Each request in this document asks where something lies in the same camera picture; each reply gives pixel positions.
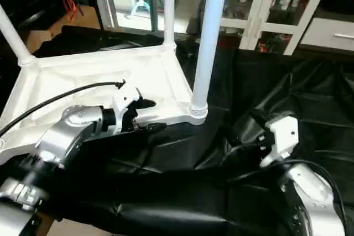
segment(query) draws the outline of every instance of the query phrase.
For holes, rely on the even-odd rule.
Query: white pole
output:
[[[30,54],[20,36],[12,25],[11,21],[7,17],[4,9],[0,5],[0,30],[4,35],[6,41],[11,46],[12,50],[17,56],[18,65],[23,66],[31,63],[35,57]]]
[[[224,0],[206,0],[193,97],[189,106],[191,115],[195,117],[205,117],[207,115],[208,105],[206,101],[220,30],[223,4]]]
[[[175,0],[165,0],[165,32],[164,45],[175,48]]]

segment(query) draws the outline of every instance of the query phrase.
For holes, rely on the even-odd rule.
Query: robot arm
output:
[[[266,167],[285,160],[299,141],[298,121],[286,116],[266,123],[274,134],[271,152],[261,161]],[[334,194],[327,181],[305,164],[283,168],[279,188],[287,202],[286,215],[294,235],[345,236],[345,230],[334,209]]]
[[[61,119],[37,142],[36,152],[21,162],[26,173],[7,178],[0,187],[0,231],[6,236],[35,235],[39,225],[35,213],[49,198],[56,171],[70,165],[82,142],[109,130],[115,135],[143,130],[135,122],[136,109],[153,105],[135,87],[124,83],[113,95],[109,109],[72,106],[64,110]],[[145,129],[155,131],[164,126],[151,124]]]

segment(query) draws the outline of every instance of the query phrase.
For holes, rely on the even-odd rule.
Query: black tablecloth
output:
[[[147,36],[64,27],[36,55],[100,50],[122,39],[143,45],[161,42]],[[178,44],[177,55],[191,84],[196,54],[196,45]],[[276,211],[277,194],[264,185],[272,181],[270,176],[232,187],[218,182],[220,162],[229,151],[225,125],[248,143],[262,132],[251,112],[268,118],[289,112],[299,120],[300,143],[292,157],[314,161],[331,172],[351,225],[353,70],[350,64],[220,50],[211,81],[209,116],[203,125],[177,124],[150,135],[84,143],[46,211],[126,235],[291,235],[285,217]],[[2,87],[11,86],[4,78],[0,82]],[[253,169],[256,163],[236,156],[228,165],[237,172]],[[11,168],[9,164],[2,166],[2,172]]]

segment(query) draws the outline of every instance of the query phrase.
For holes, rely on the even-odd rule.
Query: cabinet handle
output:
[[[249,17],[248,21],[247,21],[247,24],[246,24],[246,28],[244,29],[244,36],[246,38],[248,38],[250,36],[250,34],[251,34],[251,32],[250,32],[251,31],[251,23],[252,23],[252,18]]]
[[[353,39],[353,40],[354,40],[354,35],[347,35],[347,34],[335,33],[335,34],[334,34],[334,37],[346,38],[346,39]]]
[[[254,31],[253,31],[253,37],[258,39],[259,36],[259,30],[261,29],[261,23],[262,23],[262,19],[258,18],[256,21],[256,24],[254,26]]]

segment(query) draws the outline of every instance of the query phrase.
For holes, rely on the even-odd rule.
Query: white drawer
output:
[[[301,44],[354,51],[354,23],[315,18]]]

